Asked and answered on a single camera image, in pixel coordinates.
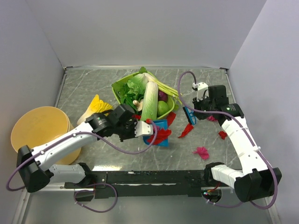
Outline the blue hand brush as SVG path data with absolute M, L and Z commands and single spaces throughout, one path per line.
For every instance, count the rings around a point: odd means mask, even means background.
M 188 119 L 189 124 L 194 126 L 197 123 L 197 118 L 194 115 L 193 111 L 190 110 L 189 108 L 187 108 L 186 106 L 183 107 L 183 110 L 185 112 L 185 115 Z

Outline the blue dustpan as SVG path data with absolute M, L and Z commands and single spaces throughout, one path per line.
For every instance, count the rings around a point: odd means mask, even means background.
M 171 134 L 171 130 L 168 129 L 167 120 L 154 120 L 154 123 L 157 126 L 158 135 L 153 145 L 167 147 L 169 145 L 168 136 Z

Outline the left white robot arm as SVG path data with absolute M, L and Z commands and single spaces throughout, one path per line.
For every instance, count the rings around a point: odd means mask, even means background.
M 92 114 L 72 131 L 43 145 L 30 148 L 25 145 L 18 151 L 17 169 L 29 193 L 37 192 L 55 182 L 71 182 L 86 188 L 93 177 L 84 164 L 57 165 L 57 162 L 87 144 L 116 134 L 121 141 L 139 137 L 144 122 L 134 117 L 127 105 L 115 110 Z

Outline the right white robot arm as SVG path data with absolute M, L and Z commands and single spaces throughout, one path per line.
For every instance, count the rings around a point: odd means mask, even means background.
M 213 116 L 230 139 L 240 160 L 240 171 L 229 168 L 222 162 L 206 165 L 204 181 L 209 186 L 218 182 L 235 190 L 241 202 L 251 202 L 264 197 L 276 199 L 278 183 L 282 178 L 279 168 L 272 168 L 261 155 L 248 129 L 243 111 L 237 103 L 230 103 L 226 87 L 193 84 L 197 91 L 193 99 L 194 114 L 199 120 Z

